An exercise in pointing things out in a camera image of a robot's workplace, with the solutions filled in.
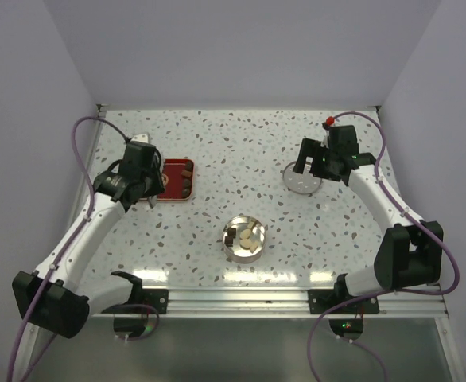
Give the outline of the silver metal tweezers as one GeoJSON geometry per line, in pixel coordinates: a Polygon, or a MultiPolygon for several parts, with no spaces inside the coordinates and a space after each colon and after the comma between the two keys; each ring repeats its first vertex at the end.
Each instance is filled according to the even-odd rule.
{"type": "Polygon", "coordinates": [[[147,202],[148,202],[150,208],[153,209],[155,207],[156,203],[157,203],[157,198],[156,197],[149,197],[147,199],[147,202]]]}

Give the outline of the dark chocolate piece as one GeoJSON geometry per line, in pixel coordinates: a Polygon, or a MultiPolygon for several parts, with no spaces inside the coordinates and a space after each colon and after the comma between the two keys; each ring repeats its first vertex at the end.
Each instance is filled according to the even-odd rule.
{"type": "Polygon", "coordinates": [[[231,236],[226,236],[224,238],[224,243],[227,245],[227,246],[231,246],[234,242],[234,238],[231,237],[231,236]]]}

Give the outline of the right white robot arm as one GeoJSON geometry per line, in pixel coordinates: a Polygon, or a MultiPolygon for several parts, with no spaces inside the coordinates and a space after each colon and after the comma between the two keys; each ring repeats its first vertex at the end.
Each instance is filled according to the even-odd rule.
{"type": "Polygon", "coordinates": [[[332,127],[322,141],[304,138],[293,171],[343,182],[366,205],[383,234],[371,266],[337,277],[332,301],[339,311],[353,311],[366,294],[438,281],[442,227],[424,221],[383,182],[378,160],[360,151],[354,126],[332,127]]]}

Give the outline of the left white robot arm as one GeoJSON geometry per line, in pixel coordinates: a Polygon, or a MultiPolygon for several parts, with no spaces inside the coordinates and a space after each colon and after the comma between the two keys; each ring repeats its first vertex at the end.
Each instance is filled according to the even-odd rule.
{"type": "Polygon", "coordinates": [[[163,165],[150,136],[137,134],[118,168],[95,178],[87,205],[53,252],[33,272],[15,276],[12,287],[23,319],[70,339],[93,314],[113,306],[129,313],[142,307],[142,281],[124,271],[113,272],[113,283],[98,293],[80,295],[78,288],[91,258],[130,207],[144,199],[153,204],[163,193],[163,165]]]}

